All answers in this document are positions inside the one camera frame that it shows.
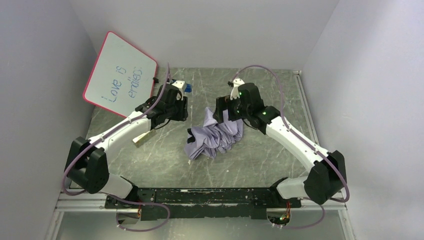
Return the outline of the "black and lavender umbrella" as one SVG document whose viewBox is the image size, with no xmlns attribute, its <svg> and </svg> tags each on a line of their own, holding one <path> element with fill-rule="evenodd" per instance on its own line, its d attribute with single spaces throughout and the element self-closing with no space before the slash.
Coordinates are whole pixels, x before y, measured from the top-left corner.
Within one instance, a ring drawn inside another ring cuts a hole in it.
<svg viewBox="0 0 424 240">
<path fill-rule="evenodd" d="M 244 133 L 244 123 L 241 119 L 231 121 L 227 110 L 223 111 L 222 123 L 213 118 L 213 111 L 206 107 L 202 126 L 187 129 L 187 141 L 184 152 L 190 160 L 199 155 L 214 159 L 217 152 L 226 153 L 232 145 L 239 142 Z"/>
</svg>

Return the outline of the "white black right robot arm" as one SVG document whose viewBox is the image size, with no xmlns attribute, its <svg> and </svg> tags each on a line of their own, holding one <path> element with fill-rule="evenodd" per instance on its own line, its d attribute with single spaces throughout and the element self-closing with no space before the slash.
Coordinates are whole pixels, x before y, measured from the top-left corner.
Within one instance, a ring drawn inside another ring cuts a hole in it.
<svg viewBox="0 0 424 240">
<path fill-rule="evenodd" d="M 266 106 L 258 87 L 237 78 L 229 95 L 216 99 L 213 118 L 224 120 L 247 120 L 250 125 L 280 143 L 294 155 L 308 175 L 283 178 L 276 182 L 272 191 L 281 199 L 309 199 L 322 205 L 334 200 L 340 190 L 347 190 L 344 156 L 337 150 L 329 152 L 297 130 L 274 106 Z"/>
</svg>

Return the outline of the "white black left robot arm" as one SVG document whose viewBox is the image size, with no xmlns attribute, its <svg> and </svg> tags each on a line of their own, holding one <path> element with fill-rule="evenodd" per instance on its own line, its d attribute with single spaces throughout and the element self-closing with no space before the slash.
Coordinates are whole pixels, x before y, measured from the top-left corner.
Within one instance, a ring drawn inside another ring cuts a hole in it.
<svg viewBox="0 0 424 240">
<path fill-rule="evenodd" d="M 164 126 L 169 121 L 183 122 L 188 117 L 186 83 L 177 80 L 162 85 L 120 123 L 89 139 L 76 138 L 67 157 L 64 177 L 90 194 L 104 193 L 130 202 L 139 200 L 139 188 L 124 177 L 109 172 L 108 161 L 117 156 L 126 143 Z"/>
</svg>

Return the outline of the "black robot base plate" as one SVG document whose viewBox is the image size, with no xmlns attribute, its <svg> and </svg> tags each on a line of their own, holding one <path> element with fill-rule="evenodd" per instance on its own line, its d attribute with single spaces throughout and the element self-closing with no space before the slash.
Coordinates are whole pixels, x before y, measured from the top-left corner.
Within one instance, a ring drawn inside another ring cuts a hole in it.
<svg viewBox="0 0 424 240">
<path fill-rule="evenodd" d="M 142 205 L 107 196 L 104 207 L 121 213 L 133 210 L 142 221 L 238 217 L 265 220 L 268 210 L 301 207 L 299 199 L 283 199 L 270 187 L 140 188 L 137 202 Z"/>
</svg>

